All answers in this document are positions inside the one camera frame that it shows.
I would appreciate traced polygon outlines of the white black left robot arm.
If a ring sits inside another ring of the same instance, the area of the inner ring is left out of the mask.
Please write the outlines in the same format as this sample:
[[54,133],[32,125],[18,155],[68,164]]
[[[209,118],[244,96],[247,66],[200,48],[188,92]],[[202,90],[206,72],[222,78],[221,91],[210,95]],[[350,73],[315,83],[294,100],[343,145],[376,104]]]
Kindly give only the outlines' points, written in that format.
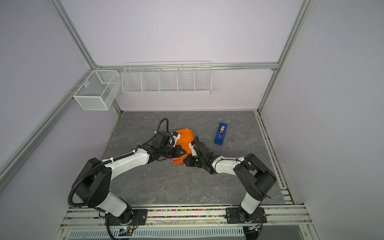
[[183,157],[187,154],[182,147],[182,138],[185,136],[177,131],[170,132],[169,120],[164,118],[155,134],[131,152],[105,160],[88,160],[72,185],[68,205],[71,208],[93,208],[118,218],[129,215],[129,204],[110,192],[111,181],[154,161]]

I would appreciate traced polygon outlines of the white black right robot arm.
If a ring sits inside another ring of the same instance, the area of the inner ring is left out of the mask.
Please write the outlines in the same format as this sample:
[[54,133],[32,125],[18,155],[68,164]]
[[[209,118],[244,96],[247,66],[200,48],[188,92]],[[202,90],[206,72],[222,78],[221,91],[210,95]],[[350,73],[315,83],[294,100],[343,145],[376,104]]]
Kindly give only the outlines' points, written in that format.
[[240,213],[244,217],[255,213],[277,181],[274,172],[254,154],[239,158],[214,155],[213,151],[200,142],[198,137],[195,137],[189,147],[192,153],[185,159],[186,166],[204,169],[211,175],[237,176],[246,190],[246,195],[239,206]]

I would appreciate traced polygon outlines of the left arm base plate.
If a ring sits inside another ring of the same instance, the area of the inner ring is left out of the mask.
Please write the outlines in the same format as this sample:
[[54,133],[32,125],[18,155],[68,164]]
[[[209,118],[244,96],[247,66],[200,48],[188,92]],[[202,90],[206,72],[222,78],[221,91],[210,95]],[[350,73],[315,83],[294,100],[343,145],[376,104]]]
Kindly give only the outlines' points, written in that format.
[[142,226],[146,224],[147,209],[133,209],[123,212],[120,217],[107,214],[109,226]]

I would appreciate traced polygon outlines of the orange wrapping paper sheet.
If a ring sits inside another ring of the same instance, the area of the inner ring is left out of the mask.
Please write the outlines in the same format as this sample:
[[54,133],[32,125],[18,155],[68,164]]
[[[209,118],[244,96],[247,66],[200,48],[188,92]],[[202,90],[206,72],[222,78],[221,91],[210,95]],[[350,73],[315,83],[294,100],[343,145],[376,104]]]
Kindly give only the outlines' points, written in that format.
[[176,133],[178,133],[178,140],[176,142],[176,145],[181,145],[182,149],[185,150],[187,153],[180,158],[173,159],[174,165],[183,163],[184,159],[188,155],[192,154],[191,142],[194,141],[194,132],[189,128],[177,130]]

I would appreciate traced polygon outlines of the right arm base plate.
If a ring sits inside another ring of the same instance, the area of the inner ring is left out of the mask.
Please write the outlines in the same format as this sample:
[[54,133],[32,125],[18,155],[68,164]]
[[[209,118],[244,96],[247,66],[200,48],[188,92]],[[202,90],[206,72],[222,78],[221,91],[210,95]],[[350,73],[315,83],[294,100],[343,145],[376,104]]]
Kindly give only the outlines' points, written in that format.
[[252,214],[241,207],[226,208],[225,218],[228,224],[264,224],[267,222],[265,210],[262,207],[257,207]]

